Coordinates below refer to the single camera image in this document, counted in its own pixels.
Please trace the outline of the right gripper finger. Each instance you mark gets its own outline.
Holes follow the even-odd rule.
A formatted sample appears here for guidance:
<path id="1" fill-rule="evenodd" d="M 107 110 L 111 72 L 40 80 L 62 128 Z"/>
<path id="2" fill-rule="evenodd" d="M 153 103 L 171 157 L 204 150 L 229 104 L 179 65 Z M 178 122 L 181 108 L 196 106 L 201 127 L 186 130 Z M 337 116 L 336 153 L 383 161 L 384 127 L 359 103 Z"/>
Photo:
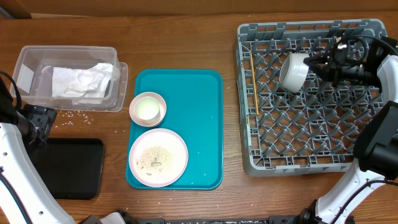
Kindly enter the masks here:
<path id="1" fill-rule="evenodd" d="M 310 64 L 309 69 L 322 80 L 327 80 L 329 76 L 329 66 L 325 64 Z"/>
<path id="2" fill-rule="evenodd" d="M 329 58 L 330 57 L 328 55 L 318 54 L 312 57 L 304 58 L 303 62 L 308 66 L 315 66 L 315 65 L 324 66 L 328 63 Z"/>

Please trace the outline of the white cup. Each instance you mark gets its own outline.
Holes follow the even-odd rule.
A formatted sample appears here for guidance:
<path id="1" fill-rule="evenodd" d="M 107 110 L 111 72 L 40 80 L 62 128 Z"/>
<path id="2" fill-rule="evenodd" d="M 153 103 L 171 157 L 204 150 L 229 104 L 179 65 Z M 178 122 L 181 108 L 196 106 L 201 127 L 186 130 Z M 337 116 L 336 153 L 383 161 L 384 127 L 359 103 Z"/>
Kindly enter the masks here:
<path id="1" fill-rule="evenodd" d="M 144 96 L 136 101 L 134 112 L 140 120 L 155 121 L 160 116 L 160 105 L 154 97 Z"/>

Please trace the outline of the white napkin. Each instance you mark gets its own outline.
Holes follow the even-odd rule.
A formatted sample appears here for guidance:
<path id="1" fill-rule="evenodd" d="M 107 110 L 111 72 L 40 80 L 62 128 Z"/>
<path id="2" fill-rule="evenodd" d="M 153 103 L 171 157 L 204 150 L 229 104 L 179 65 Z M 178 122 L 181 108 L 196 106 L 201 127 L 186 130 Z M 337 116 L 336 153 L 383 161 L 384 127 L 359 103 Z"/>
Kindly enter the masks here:
<path id="1" fill-rule="evenodd" d="M 113 65 L 97 63 L 89 69 L 54 67 L 52 97 L 76 98 L 74 105 L 100 104 L 112 78 Z"/>

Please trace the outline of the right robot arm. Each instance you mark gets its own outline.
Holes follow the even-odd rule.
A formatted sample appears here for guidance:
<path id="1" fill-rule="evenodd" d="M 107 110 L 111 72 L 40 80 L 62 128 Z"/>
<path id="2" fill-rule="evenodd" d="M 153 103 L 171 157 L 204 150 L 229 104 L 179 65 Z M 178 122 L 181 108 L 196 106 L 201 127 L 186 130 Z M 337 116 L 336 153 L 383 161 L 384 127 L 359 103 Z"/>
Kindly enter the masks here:
<path id="1" fill-rule="evenodd" d="M 357 34 L 342 37 L 304 64 L 324 81 L 375 86 L 384 106 L 360 132 L 354 159 L 337 184 L 290 223 L 347 223 L 351 212 L 382 185 L 397 178 L 397 40 Z"/>

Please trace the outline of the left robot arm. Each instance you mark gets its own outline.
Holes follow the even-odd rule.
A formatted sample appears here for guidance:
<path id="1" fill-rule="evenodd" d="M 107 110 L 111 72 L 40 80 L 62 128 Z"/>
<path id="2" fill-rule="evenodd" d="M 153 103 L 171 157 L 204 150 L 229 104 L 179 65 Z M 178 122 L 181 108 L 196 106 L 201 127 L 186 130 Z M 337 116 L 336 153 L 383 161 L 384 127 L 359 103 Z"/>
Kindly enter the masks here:
<path id="1" fill-rule="evenodd" d="M 16 103 L 1 82 L 1 210 L 9 223 L 74 223 L 57 203 L 29 154 L 46 145 L 57 117 L 52 108 Z"/>

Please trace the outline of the grey bowl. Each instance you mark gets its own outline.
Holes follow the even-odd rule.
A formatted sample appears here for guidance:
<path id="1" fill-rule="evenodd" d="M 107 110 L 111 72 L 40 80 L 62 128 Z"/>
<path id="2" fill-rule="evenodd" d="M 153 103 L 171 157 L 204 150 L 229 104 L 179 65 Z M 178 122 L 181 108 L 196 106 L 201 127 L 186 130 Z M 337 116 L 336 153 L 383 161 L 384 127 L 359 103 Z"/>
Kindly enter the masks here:
<path id="1" fill-rule="evenodd" d="M 309 54 L 292 53 L 284 60 L 279 81 L 282 87 L 291 92 L 298 92 L 307 78 L 309 67 L 304 60 L 309 58 Z"/>

